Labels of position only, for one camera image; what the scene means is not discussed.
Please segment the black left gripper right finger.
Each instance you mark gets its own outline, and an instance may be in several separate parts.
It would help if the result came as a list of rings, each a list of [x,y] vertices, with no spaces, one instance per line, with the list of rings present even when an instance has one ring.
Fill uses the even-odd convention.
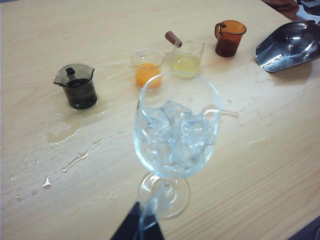
[[[165,208],[163,196],[154,193],[143,205],[139,218],[139,239],[140,240],[164,240],[159,224],[159,215]]]

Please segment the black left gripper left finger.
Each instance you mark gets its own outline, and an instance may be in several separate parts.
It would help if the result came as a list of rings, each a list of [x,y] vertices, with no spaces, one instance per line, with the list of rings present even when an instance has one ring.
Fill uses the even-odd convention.
[[[111,240],[134,240],[141,216],[141,204],[135,202],[127,216],[115,231]]]

